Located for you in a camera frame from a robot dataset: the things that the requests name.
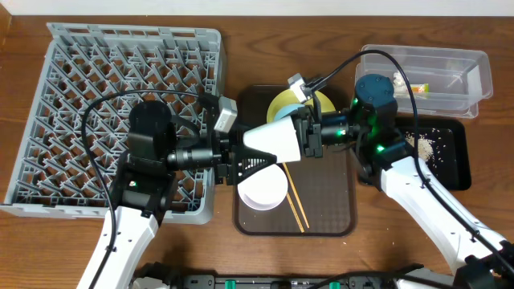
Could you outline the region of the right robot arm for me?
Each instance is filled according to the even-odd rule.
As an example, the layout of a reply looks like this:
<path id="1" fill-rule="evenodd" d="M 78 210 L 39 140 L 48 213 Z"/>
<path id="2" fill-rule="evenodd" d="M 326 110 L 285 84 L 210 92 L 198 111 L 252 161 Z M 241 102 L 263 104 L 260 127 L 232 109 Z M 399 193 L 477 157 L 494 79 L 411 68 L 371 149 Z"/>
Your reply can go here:
<path id="1" fill-rule="evenodd" d="M 398 104 L 389 78 L 371 74 L 355 86 L 353 104 L 322 113 L 316 105 L 289 113 L 300 149 L 321 157 L 322 145 L 353 144 L 363 174 L 395 200 L 439 249 L 457 288 L 511 288 L 513 245 L 471 214 L 419 158 L 396 127 Z"/>

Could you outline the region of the wooden chopstick left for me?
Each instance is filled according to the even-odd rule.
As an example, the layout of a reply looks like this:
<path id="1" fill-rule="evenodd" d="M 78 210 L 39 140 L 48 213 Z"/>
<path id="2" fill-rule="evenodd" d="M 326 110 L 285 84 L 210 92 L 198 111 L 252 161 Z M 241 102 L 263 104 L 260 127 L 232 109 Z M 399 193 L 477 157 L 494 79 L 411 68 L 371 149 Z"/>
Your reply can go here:
<path id="1" fill-rule="evenodd" d="M 301 233 L 304 233 L 304 226 L 303 226 L 303 224 L 302 224 L 302 222 L 301 222 L 301 220 L 300 220 L 300 218 L 299 218 L 299 215 L 298 215 L 298 213 L 297 213 L 297 211 L 296 211 L 296 207 L 295 207 L 295 205 L 294 205 L 294 203 L 293 203 L 293 201 L 292 201 L 292 198 L 291 198 L 291 196 L 290 196 L 290 193 L 287 193 L 286 198 L 287 198 L 287 200 L 288 200 L 288 204 L 290 205 L 290 208 L 291 208 L 291 210 L 292 210 L 292 213 L 293 213 L 294 219 L 296 220 L 296 224 L 297 224 L 297 226 L 298 226 L 298 227 L 299 227 L 299 229 L 300 229 L 300 232 L 301 232 Z"/>

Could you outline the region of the pink bowl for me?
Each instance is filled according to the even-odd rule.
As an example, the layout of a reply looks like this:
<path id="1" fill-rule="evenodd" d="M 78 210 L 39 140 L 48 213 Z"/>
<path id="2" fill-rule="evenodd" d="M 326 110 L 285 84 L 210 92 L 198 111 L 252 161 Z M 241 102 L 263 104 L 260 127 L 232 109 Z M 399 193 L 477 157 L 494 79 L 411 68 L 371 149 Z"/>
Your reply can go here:
<path id="1" fill-rule="evenodd" d="M 286 194 L 286 190 L 238 190 L 243 203 L 258 211 L 273 210 L 283 202 Z"/>

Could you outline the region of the green snack wrapper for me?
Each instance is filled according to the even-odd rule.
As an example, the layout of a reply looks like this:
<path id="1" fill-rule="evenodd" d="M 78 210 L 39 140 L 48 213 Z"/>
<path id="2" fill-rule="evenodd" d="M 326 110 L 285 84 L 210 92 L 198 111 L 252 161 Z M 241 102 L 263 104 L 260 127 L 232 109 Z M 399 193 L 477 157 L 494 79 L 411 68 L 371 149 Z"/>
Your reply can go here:
<path id="1" fill-rule="evenodd" d="M 413 93 L 427 93 L 430 90 L 428 83 L 411 84 L 410 88 L 413 91 Z"/>

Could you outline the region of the light blue bowl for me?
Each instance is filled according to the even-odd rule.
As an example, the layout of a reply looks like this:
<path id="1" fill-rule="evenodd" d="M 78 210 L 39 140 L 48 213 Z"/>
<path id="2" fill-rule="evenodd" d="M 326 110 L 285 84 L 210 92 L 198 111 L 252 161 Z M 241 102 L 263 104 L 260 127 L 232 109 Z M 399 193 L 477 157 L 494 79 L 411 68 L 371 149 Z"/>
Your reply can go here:
<path id="1" fill-rule="evenodd" d="M 296 111 L 298 108 L 302 108 L 303 104 L 288 104 L 282 107 L 274 116 L 273 120 L 277 121 L 285 116 L 288 116 L 290 113 Z"/>

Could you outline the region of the white cup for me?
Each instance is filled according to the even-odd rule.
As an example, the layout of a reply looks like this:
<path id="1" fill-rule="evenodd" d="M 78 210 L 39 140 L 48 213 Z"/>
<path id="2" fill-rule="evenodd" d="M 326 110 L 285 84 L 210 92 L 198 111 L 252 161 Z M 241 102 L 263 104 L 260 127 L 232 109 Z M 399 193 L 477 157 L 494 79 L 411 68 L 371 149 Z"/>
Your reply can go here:
<path id="1" fill-rule="evenodd" d="M 245 132 L 243 143 L 248 148 L 275 155 L 277 163 L 301 160 L 296 129 L 290 116 Z"/>

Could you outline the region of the white tissue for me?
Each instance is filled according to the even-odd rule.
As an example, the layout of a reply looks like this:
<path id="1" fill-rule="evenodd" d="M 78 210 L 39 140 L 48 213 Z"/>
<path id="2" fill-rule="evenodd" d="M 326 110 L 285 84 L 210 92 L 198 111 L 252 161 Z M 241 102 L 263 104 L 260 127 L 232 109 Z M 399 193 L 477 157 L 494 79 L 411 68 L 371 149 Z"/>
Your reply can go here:
<path id="1" fill-rule="evenodd" d="M 394 73 L 393 85 L 395 90 L 405 91 L 407 89 L 406 82 L 400 71 Z"/>

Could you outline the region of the yellow plate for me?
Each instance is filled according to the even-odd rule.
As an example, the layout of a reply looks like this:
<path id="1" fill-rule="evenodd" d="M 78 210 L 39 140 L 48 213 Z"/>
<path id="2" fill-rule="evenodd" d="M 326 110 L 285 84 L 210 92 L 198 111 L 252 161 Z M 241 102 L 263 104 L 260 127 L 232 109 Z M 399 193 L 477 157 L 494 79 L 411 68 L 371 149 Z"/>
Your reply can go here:
<path id="1" fill-rule="evenodd" d="M 320 100 L 321 111 L 323 113 L 333 112 L 336 110 L 332 101 L 325 94 L 323 94 L 322 92 L 316 92 L 316 96 Z M 267 122 L 268 123 L 274 122 L 273 118 L 274 118 L 275 114 L 282 107 L 284 107 L 285 105 L 288 105 L 288 104 L 300 104 L 300 102 L 297 100 L 294 93 L 290 89 L 281 92 L 273 99 L 273 101 L 271 102 L 271 104 L 269 105 L 268 110 L 267 110 Z M 308 105 L 308 106 L 312 107 L 312 105 L 313 105 L 312 99 L 310 99 L 303 105 L 304 106 Z"/>

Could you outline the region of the grey dishwasher rack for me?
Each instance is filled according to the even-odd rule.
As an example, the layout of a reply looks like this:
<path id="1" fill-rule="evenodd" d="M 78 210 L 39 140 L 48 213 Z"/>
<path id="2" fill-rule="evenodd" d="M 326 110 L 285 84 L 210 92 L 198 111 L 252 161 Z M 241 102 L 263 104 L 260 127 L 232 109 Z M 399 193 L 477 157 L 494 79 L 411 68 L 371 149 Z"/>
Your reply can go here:
<path id="1" fill-rule="evenodd" d="M 224 91 L 226 54 L 210 28 L 51 22 L 39 83 L 3 211 L 102 218 L 103 186 L 127 147 L 129 112 L 144 100 L 206 131 L 196 95 Z"/>

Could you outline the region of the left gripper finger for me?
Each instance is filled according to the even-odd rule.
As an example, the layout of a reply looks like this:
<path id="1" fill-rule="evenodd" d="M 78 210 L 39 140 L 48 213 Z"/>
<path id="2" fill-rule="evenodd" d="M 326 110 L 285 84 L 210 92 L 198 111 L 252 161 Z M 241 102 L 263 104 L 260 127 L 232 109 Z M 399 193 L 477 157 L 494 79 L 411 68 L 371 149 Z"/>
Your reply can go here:
<path id="1" fill-rule="evenodd" d="M 230 129 L 230 137 L 232 139 L 242 139 L 245 132 L 248 132 L 255 128 L 255 126 L 248 125 L 248 124 L 240 124 L 236 123 L 233 124 Z"/>
<path id="2" fill-rule="evenodd" d="M 236 185 L 245 181 L 255 173 L 275 164 L 277 156 L 245 145 L 233 150 L 232 177 Z"/>

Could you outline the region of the wooden chopstick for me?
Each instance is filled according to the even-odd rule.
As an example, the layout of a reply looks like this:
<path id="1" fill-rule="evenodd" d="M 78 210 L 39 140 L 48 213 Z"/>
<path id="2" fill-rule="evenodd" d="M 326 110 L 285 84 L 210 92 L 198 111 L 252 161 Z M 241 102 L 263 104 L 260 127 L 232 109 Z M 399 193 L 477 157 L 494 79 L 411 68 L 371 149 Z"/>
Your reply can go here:
<path id="1" fill-rule="evenodd" d="M 299 229 L 300 229 L 300 232 L 301 232 L 301 233 L 304 233 L 304 226 L 303 226 L 303 224 L 302 224 L 302 222 L 301 222 L 301 220 L 300 220 L 300 218 L 299 218 L 299 215 L 298 215 L 298 213 L 297 213 L 297 211 L 296 211 L 296 207 L 295 207 L 295 205 L 294 205 L 294 203 L 293 203 L 293 201 L 292 201 L 292 198 L 291 198 L 291 196 L 290 196 L 290 193 L 287 193 L 286 198 L 287 198 L 287 200 L 288 200 L 288 204 L 290 205 L 290 208 L 291 208 L 291 210 L 292 210 L 292 213 L 293 213 L 294 219 L 296 220 L 296 224 L 297 224 L 297 226 L 298 226 L 298 227 L 299 227 Z"/>
<path id="2" fill-rule="evenodd" d="M 292 179 L 292 175 L 290 174 L 290 171 L 289 171 L 289 168 L 287 166 L 286 163 L 283 163 L 283 167 L 284 167 L 284 172 L 286 173 L 286 176 L 288 178 L 288 183 L 289 183 L 289 186 L 291 187 L 292 189 L 292 195 L 294 196 L 295 200 L 296 200 L 296 203 L 294 203 L 295 207 L 296 207 L 296 211 L 299 215 L 299 218 L 304 226 L 304 232 L 306 231 L 306 229 L 309 229 L 310 228 L 310 224 L 309 224 L 309 221 L 308 221 L 308 218 L 307 218 L 307 215 L 305 213 L 305 210 L 304 210 L 304 206 L 302 204 L 302 201 L 300 199 L 300 195 L 298 194 L 298 190 L 296 188 L 296 185 Z"/>

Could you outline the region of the brown serving tray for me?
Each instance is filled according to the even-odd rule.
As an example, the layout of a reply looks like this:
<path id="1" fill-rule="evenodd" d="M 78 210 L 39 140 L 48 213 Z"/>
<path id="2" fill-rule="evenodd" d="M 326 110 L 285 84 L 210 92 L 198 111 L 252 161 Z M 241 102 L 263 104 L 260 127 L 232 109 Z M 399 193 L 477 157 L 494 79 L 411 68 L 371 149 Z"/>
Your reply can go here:
<path id="1" fill-rule="evenodd" d="M 300 232 L 287 198 L 273 210 L 246 206 L 235 194 L 234 224 L 254 236 L 344 237 L 356 226 L 357 209 L 351 152 L 324 148 L 322 158 L 308 157 L 287 164 L 300 195 L 310 228 Z"/>

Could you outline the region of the rice food waste pile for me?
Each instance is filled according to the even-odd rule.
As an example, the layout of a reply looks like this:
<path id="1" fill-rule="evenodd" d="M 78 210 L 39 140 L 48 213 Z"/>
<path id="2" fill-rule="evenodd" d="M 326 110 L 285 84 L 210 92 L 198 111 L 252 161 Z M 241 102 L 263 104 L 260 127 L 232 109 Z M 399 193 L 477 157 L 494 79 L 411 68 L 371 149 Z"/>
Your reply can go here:
<path id="1" fill-rule="evenodd" d="M 451 136 L 439 128 L 419 130 L 418 155 L 428 165 L 437 166 L 453 156 Z"/>

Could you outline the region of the black tray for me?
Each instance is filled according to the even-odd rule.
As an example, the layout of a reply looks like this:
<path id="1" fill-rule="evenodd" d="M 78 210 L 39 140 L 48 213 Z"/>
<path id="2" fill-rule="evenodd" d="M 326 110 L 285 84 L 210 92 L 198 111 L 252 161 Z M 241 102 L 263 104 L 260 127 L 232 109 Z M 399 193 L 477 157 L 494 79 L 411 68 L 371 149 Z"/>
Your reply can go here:
<path id="1" fill-rule="evenodd" d="M 414 119 L 400 116 L 395 120 L 399 135 L 390 143 L 376 143 L 354 149 L 352 158 L 358 167 L 359 181 L 372 185 L 380 165 L 388 165 L 403 157 L 410 157 L 414 147 Z M 466 190 L 471 186 L 471 172 L 464 126 L 457 120 L 445 118 L 420 118 L 418 133 L 424 128 L 439 128 L 451 136 L 453 156 L 437 166 L 428 165 L 427 178 L 435 178 L 448 190 Z"/>

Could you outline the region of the wooden chopstick right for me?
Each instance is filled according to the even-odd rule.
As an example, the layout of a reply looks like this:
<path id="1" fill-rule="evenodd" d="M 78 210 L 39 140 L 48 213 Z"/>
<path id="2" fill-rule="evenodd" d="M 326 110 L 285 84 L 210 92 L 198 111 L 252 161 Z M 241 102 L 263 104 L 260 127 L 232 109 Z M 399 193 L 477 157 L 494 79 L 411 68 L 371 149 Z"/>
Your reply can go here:
<path id="1" fill-rule="evenodd" d="M 283 163 L 283 167 L 284 167 L 284 172 L 286 173 L 286 176 L 288 178 L 288 183 L 289 183 L 289 186 L 291 187 L 292 189 L 292 195 L 294 196 L 295 200 L 296 200 L 296 203 L 294 203 L 295 207 L 296 207 L 296 211 L 299 215 L 299 218 L 304 226 L 304 232 L 306 231 L 306 229 L 309 229 L 310 228 L 310 224 L 309 224 L 309 221 L 308 221 L 308 218 L 307 218 L 307 215 L 305 213 L 305 210 L 304 210 L 304 206 L 302 204 L 302 201 L 300 199 L 300 195 L 298 194 L 298 190 L 296 188 L 296 185 L 292 179 L 292 175 L 290 174 L 290 171 L 289 171 L 289 168 L 287 166 L 286 163 Z"/>

